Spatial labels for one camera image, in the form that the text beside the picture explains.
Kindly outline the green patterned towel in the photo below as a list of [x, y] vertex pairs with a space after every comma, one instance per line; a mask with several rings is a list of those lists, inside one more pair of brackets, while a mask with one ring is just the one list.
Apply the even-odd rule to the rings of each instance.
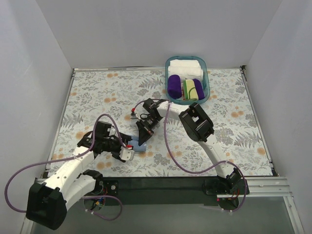
[[186, 79], [183, 81], [183, 91], [185, 100], [198, 100], [198, 95], [193, 80]]

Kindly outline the blue towel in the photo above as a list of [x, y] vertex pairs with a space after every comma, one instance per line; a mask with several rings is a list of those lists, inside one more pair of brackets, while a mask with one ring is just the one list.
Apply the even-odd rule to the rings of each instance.
[[131, 145], [133, 147], [133, 150], [136, 153], [142, 153], [142, 152], [146, 152], [146, 143], [143, 143], [142, 145], [138, 144], [138, 137], [134, 136], [134, 135], [130, 135], [130, 137], [132, 138], [132, 140], [130, 140], [128, 142], [129, 145]]

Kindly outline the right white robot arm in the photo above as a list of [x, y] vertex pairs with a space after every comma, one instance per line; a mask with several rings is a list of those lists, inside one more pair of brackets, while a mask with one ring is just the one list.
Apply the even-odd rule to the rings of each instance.
[[[138, 118], [136, 125], [138, 127], [138, 145], [142, 145], [154, 134], [153, 128], [164, 119], [163, 134], [168, 153], [176, 166], [189, 174], [202, 174], [213, 168], [220, 181], [220, 187], [223, 192], [231, 194], [234, 191], [247, 194], [247, 181], [234, 163], [226, 159], [222, 152], [216, 137], [214, 136], [214, 124], [208, 117], [203, 108], [196, 102], [189, 106], [171, 103], [166, 99], [147, 99], [141, 101], [143, 108], [148, 112], [146, 118]], [[202, 171], [189, 171], [183, 168], [174, 158], [168, 143], [166, 124], [167, 119], [171, 117], [181, 121], [188, 137], [197, 142], [205, 151], [213, 165]]]

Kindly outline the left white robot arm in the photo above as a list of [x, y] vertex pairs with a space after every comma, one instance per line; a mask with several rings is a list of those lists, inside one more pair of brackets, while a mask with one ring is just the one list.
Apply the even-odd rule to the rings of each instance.
[[84, 196], [93, 201], [95, 207], [103, 207], [107, 198], [115, 198], [118, 183], [104, 181], [102, 173], [86, 167], [103, 152], [122, 162], [133, 154], [130, 135], [111, 134], [112, 125], [98, 122], [95, 131], [87, 132], [77, 143], [74, 159], [65, 162], [52, 176], [41, 184], [34, 183], [27, 202], [26, 218], [51, 230], [64, 222], [68, 210]]

